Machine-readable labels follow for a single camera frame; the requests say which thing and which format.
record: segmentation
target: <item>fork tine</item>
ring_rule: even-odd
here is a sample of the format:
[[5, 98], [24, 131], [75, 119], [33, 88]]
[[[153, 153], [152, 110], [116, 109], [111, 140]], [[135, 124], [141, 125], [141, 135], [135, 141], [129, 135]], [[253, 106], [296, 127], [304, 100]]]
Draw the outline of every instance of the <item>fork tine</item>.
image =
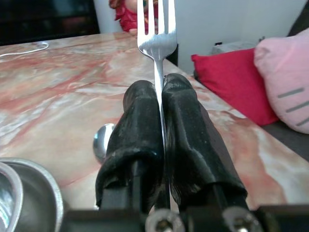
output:
[[175, 1], [169, 0], [169, 33], [176, 32]]
[[145, 35], [145, 16], [143, 0], [137, 1], [137, 33], [138, 36]]
[[158, 25], [158, 34], [165, 33], [165, 25], [164, 25], [164, 7], [163, 7], [163, 0], [159, 0], [159, 25]]
[[148, 0], [148, 34], [155, 34], [155, 11], [154, 11], [154, 0]]

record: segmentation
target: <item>screw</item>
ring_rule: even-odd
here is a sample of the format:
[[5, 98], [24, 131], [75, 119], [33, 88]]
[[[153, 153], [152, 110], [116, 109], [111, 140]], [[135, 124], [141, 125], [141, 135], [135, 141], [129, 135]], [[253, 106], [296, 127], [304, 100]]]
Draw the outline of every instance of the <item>screw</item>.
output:
[[232, 232], [263, 232], [260, 222], [246, 209], [236, 206], [227, 208], [223, 218]]
[[159, 209], [150, 214], [145, 223], [146, 232], [185, 232], [183, 221], [169, 209]]

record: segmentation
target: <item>spoon bowl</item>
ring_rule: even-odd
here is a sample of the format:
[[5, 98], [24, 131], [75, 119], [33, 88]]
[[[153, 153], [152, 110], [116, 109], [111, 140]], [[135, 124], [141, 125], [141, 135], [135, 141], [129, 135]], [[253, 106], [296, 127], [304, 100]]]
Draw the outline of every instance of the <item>spoon bowl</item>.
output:
[[115, 129], [115, 124], [109, 123], [101, 127], [93, 138], [93, 152], [100, 163], [106, 157], [107, 145], [111, 134]]

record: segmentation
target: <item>fork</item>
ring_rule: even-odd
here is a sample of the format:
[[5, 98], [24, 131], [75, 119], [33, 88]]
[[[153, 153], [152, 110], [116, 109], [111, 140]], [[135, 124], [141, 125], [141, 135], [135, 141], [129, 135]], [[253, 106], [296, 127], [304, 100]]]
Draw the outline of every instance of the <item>fork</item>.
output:
[[[164, 84], [163, 74], [163, 60], [172, 54], [177, 48], [176, 37], [176, 17], [175, 17], [175, 2], [169, 1], [169, 29], [166, 33], [165, 30], [165, 18], [164, 18], [164, 6], [163, 0], [158, 1], [159, 17], [158, 17], [158, 34], [155, 33], [155, 17], [154, 17], [154, 1], [149, 0], [148, 9], [148, 34], [145, 33], [145, 18], [144, 18], [144, 6], [143, 0], [138, 0], [138, 35], [137, 44], [139, 50], [146, 56], [150, 57], [154, 61], [154, 87], [156, 96], [159, 103], [163, 148], [164, 148], [164, 160], [166, 162], [166, 134], [165, 134], [165, 121], [162, 105], [162, 89]], [[167, 165], [164, 165], [165, 178], [166, 178], [166, 190], [169, 191], [169, 182], [167, 175]]]

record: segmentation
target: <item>stainless steel bowl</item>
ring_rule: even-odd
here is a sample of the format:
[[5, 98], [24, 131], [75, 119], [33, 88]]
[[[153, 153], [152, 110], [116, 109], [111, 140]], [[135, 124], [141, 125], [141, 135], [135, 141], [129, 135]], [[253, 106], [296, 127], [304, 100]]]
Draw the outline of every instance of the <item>stainless steel bowl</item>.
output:
[[15, 232], [58, 232], [63, 218], [60, 189], [42, 166], [25, 159], [0, 158], [19, 175], [24, 199]]
[[23, 185], [10, 166], [0, 163], [0, 232], [13, 232], [23, 204]]

